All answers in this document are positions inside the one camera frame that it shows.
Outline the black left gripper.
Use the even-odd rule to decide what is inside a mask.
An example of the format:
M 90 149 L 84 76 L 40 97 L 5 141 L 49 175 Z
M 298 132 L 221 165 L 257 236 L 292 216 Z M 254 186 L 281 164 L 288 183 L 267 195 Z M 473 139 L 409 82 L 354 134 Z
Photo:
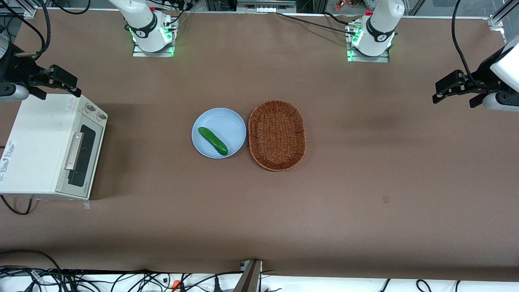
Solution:
M 436 92 L 432 96 L 432 101 L 435 105 L 450 96 L 476 94 L 475 97 L 469 100 L 471 108 L 482 105 L 484 98 L 489 94 L 489 90 L 476 85 L 462 70 L 454 70 L 441 78 L 435 83 L 435 90 Z

